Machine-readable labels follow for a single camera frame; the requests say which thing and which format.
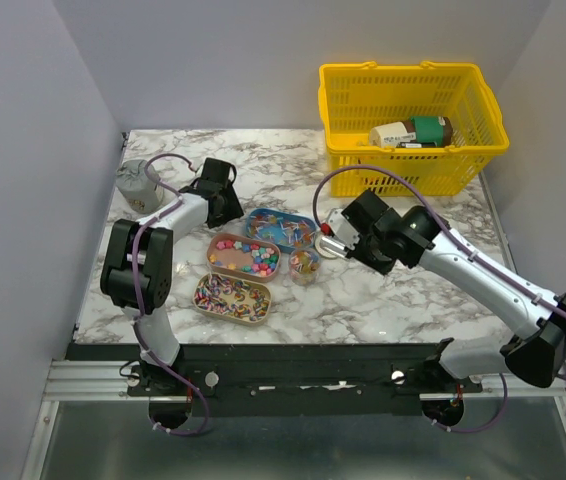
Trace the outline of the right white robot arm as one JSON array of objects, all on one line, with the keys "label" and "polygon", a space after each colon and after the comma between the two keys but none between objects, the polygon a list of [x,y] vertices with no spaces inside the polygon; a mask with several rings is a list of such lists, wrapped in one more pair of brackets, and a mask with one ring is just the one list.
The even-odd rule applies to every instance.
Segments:
[{"label": "right white robot arm", "polygon": [[419,266],[464,291],[511,331],[509,340],[482,337],[444,341],[423,367],[423,379],[443,392],[478,374],[511,373],[548,388],[566,361],[566,292],[530,283],[483,256],[458,231],[424,206],[399,214],[370,190],[327,220],[348,258],[389,273],[396,263]]}]

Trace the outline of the pink tray star candies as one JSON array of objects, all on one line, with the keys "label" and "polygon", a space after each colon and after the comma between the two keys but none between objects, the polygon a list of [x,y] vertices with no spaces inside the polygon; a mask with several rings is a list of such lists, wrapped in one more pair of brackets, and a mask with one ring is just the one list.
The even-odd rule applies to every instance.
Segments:
[{"label": "pink tray star candies", "polygon": [[261,283],[278,274],[281,256],[280,249],[272,243],[231,233],[217,234],[206,253],[212,271]]}]

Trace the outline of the blue tray clear lollipops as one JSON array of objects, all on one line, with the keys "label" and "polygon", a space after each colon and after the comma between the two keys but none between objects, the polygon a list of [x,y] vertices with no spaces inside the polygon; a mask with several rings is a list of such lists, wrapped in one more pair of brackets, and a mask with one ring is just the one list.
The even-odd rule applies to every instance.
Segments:
[{"label": "blue tray clear lollipops", "polygon": [[269,208],[258,208],[248,214],[247,237],[276,245],[283,253],[310,248],[318,230],[310,218]]}]

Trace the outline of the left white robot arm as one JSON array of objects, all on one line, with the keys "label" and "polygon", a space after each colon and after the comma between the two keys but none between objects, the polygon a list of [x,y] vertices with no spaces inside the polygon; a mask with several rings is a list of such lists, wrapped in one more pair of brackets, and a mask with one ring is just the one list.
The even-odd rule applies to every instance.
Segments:
[{"label": "left white robot arm", "polygon": [[235,165],[207,158],[191,183],[169,189],[174,198],[167,205],[111,228],[100,289],[131,320],[141,359],[155,365],[150,382],[164,395],[177,393],[185,380],[183,368],[174,363],[180,344],[165,309],[173,247],[198,227],[216,228],[243,216],[236,177]]}]

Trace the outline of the silver metal scoop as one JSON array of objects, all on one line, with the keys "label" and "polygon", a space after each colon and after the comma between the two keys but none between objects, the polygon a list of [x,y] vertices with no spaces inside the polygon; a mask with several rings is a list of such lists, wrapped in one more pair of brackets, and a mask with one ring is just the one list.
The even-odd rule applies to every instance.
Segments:
[{"label": "silver metal scoop", "polygon": [[328,259],[344,259],[348,255],[347,246],[330,236],[320,235],[315,240],[315,249],[322,257]]}]

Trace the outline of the clear glass jar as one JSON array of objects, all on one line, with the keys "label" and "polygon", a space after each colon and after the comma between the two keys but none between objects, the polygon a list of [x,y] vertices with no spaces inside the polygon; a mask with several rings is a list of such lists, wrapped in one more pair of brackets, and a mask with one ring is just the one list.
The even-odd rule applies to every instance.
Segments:
[{"label": "clear glass jar", "polygon": [[297,249],[289,256],[289,274],[294,284],[307,286],[318,279],[321,260],[314,249]]}]

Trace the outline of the beige tray rainbow lollipops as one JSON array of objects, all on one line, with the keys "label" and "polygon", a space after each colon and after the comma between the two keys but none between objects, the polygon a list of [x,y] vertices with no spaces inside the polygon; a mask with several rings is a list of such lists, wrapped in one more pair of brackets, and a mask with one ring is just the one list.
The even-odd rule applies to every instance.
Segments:
[{"label": "beige tray rainbow lollipops", "polygon": [[197,311],[244,326],[264,324],[272,307],[265,285],[218,273],[199,279],[192,300]]}]

